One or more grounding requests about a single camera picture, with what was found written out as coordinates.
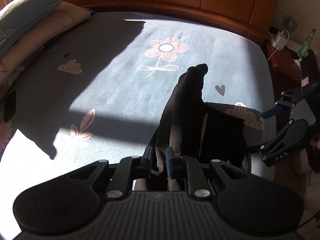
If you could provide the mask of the person's hand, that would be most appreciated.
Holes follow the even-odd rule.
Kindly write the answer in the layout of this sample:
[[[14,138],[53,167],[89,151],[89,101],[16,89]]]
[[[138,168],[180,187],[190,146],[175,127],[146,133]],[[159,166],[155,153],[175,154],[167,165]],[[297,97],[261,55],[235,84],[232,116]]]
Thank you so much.
[[[312,139],[310,141],[310,145],[313,147],[316,147],[318,150],[320,150],[320,135],[319,134],[312,137]]]

